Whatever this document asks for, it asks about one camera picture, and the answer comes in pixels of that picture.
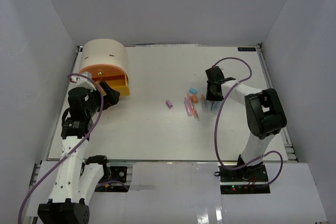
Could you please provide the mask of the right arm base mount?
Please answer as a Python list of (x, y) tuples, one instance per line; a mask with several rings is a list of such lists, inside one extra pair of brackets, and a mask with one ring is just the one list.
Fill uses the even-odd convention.
[(268, 184), (268, 174), (266, 167), (262, 164), (260, 167), (247, 169), (226, 170), (221, 166), (214, 173), (220, 180), (220, 192), (222, 195), (249, 195), (249, 194), (269, 194), (270, 186)]

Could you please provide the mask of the light blue highlighter body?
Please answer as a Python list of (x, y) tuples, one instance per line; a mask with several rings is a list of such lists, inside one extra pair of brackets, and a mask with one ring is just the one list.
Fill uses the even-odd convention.
[(211, 105), (211, 111), (213, 113), (216, 113), (218, 111), (218, 107), (220, 106), (220, 102), (218, 101), (213, 101)]

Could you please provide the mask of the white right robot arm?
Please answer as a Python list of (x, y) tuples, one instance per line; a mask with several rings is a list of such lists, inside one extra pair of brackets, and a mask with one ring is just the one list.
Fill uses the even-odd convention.
[[(265, 156), (274, 152), (266, 152), (269, 143), (287, 125), (287, 118), (277, 91), (273, 88), (256, 89), (234, 78), (225, 78), (218, 66), (205, 70), (205, 73), (207, 76), (206, 100), (221, 102), (214, 128), (216, 157), (222, 169), (237, 170), (237, 175), (241, 180), (250, 181), (256, 175), (254, 166), (260, 165)], [(224, 165), (219, 156), (217, 142), (220, 114), (231, 94), (237, 102), (245, 106), (247, 125), (250, 130), (247, 144), (238, 157), (236, 167)]]

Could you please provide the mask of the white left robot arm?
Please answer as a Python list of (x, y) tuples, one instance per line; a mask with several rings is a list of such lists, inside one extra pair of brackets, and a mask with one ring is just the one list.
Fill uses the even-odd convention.
[(81, 84), (68, 92), (69, 107), (61, 119), (61, 164), (48, 201), (38, 206), (43, 223), (88, 223), (89, 201), (98, 182), (110, 178), (111, 168), (106, 156), (96, 155), (84, 161), (89, 145), (93, 116), (119, 102), (120, 93), (104, 81), (105, 92)]

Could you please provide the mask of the light blue highlighter cap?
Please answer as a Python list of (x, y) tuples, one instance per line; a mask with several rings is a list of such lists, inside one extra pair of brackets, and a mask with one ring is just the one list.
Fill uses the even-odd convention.
[(191, 94), (197, 94), (197, 90), (194, 89), (194, 88), (190, 88), (188, 91), (189, 91), (189, 93), (191, 93)]

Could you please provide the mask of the orange top drawer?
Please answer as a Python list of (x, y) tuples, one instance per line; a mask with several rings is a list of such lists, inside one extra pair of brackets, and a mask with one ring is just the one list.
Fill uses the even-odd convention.
[(88, 72), (92, 79), (126, 76), (127, 73), (120, 67), (110, 64), (96, 64), (83, 67), (79, 73)]

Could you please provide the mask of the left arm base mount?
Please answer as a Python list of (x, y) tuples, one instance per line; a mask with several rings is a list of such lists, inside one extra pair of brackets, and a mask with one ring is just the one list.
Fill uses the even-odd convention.
[(127, 193), (130, 187), (132, 168), (127, 166), (111, 166), (111, 175), (108, 181), (118, 183), (103, 184), (95, 189), (99, 193)]

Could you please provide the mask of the yellow drawer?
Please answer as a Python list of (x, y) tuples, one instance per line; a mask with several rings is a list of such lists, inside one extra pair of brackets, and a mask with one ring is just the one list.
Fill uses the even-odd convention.
[(129, 79), (126, 74), (104, 77), (100, 82), (105, 82), (110, 88), (120, 92), (123, 97), (130, 95)]

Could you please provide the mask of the thin orange highlighter pen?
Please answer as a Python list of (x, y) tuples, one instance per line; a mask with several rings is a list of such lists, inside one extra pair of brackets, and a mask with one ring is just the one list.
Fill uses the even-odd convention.
[(195, 107), (195, 103), (192, 97), (193, 94), (190, 94), (189, 92), (187, 92), (186, 94), (187, 94), (187, 98), (189, 100), (189, 103), (192, 109), (193, 117), (194, 119), (199, 120), (198, 112), (197, 112), (197, 109)]

